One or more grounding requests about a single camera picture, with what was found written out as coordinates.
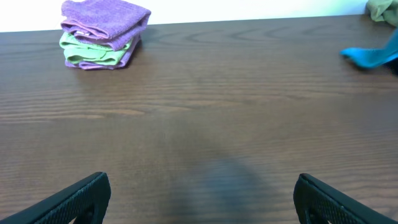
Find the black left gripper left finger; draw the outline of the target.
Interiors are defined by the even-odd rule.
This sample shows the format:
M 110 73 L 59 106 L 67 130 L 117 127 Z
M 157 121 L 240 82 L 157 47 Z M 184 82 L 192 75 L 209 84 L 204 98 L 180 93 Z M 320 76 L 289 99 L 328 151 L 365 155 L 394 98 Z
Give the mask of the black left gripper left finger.
M 95 172 L 1 224 L 102 224 L 111 197 L 105 172 Z

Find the blue microfiber cloth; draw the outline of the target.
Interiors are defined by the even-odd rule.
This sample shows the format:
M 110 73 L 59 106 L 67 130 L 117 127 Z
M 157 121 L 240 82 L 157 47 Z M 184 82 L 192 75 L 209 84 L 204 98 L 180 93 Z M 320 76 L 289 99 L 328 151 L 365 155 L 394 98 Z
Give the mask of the blue microfiber cloth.
M 351 47 L 344 49 L 340 55 L 353 62 L 357 67 L 372 69 L 397 59 L 397 29 L 383 48 L 364 49 Z

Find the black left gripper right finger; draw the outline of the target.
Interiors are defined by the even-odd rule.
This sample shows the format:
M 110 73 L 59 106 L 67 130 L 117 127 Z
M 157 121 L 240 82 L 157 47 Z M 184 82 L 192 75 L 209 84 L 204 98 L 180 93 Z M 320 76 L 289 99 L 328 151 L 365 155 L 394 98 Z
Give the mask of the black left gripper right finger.
M 299 175 L 293 198 L 301 224 L 397 224 L 310 174 Z

